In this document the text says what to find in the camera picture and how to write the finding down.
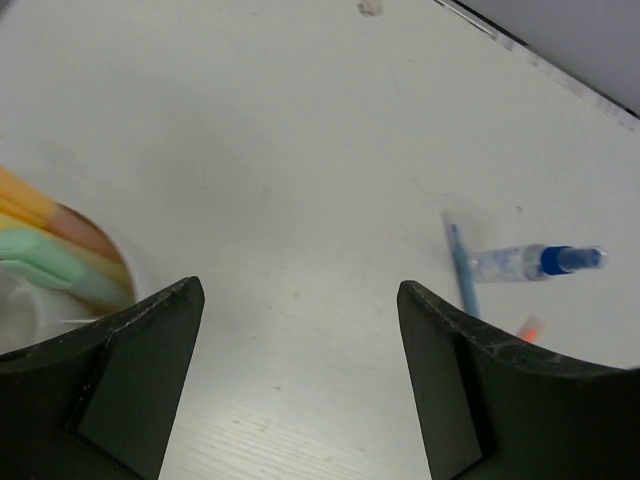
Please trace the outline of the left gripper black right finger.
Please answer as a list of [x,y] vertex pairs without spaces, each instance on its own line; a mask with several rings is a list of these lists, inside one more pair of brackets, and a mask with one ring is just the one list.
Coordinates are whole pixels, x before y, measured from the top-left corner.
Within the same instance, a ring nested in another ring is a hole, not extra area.
[[528,343],[415,281],[399,325],[435,479],[635,479],[639,372]]

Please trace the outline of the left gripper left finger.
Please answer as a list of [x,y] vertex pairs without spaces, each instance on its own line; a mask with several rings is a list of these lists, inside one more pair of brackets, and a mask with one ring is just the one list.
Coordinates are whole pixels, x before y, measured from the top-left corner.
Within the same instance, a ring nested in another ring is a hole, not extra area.
[[197,277],[1,357],[4,479],[156,479],[204,310]]

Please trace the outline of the orange pencil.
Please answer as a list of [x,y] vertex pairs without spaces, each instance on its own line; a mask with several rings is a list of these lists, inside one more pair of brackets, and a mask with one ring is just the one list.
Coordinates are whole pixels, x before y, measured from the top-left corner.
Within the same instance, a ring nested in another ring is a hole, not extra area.
[[517,336],[528,343],[535,343],[544,327],[545,323],[540,318],[530,315],[518,330]]

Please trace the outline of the blue pen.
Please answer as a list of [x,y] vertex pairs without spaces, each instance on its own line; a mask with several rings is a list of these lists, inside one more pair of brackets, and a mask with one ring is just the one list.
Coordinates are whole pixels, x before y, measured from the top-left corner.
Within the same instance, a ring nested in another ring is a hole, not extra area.
[[456,273],[463,310],[468,315],[479,318],[480,307],[462,231],[449,212],[445,211],[442,214],[442,219],[448,248]]

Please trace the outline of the green marker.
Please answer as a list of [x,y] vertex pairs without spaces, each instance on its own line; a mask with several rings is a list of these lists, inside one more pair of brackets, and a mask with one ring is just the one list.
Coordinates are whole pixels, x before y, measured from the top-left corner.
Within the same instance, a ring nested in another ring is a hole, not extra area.
[[34,230],[1,231],[1,268],[95,306],[125,307],[131,301],[127,289]]

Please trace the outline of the pink highlighter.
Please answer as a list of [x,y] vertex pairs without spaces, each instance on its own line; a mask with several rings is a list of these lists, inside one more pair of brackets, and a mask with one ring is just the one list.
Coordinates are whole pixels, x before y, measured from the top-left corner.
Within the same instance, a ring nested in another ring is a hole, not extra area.
[[121,261],[119,251],[100,228],[62,204],[55,205],[46,228],[79,247],[113,261]]

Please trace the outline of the white divided round container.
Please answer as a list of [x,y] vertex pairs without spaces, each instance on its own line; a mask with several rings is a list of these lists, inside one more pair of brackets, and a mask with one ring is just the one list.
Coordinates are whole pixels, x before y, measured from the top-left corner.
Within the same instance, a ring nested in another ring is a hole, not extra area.
[[[34,230],[127,289],[131,301],[126,306],[135,299],[129,271],[122,261],[105,258],[6,213],[1,214],[3,229]],[[35,285],[1,268],[1,352],[62,335],[94,321],[100,313],[111,313],[117,308],[95,306],[66,292]]]

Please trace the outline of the small bottle blue cap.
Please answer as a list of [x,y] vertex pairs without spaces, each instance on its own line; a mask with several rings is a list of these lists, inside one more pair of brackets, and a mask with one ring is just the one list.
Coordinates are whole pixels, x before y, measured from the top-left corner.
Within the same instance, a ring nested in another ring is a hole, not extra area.
[[539,282],[602,269],[606,252],[596,246],[531,244],[473,253],[470,268],[479,283]]

